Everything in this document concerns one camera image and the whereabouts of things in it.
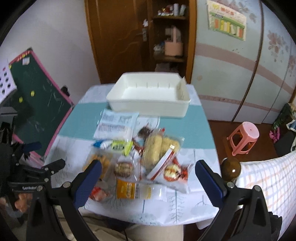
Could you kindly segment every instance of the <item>wooden shelf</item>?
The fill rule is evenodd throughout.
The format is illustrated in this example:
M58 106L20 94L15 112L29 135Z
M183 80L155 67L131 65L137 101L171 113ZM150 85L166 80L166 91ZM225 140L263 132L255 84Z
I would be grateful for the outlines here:
M164 53L154 52L153 54L154 59L156 62L175 62L175 63L183 63L184 58L177 58L172 56L166 56Z
M153 19L179 19L179 20L187 20L184 16L154 16Z

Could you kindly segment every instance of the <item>white plastic bin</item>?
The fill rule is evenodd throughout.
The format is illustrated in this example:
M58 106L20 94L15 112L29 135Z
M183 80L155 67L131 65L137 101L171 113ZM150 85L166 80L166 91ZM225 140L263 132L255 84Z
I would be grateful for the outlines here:
M184 117L190 97L176 73L124 73L107 95L112 110L140 115Z

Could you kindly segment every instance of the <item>poster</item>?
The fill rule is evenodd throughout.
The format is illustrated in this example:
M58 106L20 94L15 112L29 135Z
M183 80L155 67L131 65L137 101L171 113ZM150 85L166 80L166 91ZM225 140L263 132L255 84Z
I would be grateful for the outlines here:
M223 4L207 0L209 29L246 40L247 18Z

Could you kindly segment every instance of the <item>wooden door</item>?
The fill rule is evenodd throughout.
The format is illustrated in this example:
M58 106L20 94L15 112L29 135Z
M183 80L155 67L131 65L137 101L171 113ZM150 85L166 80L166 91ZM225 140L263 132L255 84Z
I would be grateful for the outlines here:
M149 42L143 40L146 0L85 0L92 50L102 84L125 72L149 71Z

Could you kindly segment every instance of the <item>plaid fabric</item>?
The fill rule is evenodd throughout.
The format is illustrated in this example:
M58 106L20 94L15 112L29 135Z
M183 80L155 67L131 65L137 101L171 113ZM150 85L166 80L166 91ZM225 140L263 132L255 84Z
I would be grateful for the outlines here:
M262 188L268 211L283 217L281 237L296 214L296 151L272 160L240 164L242 171L236 186Z

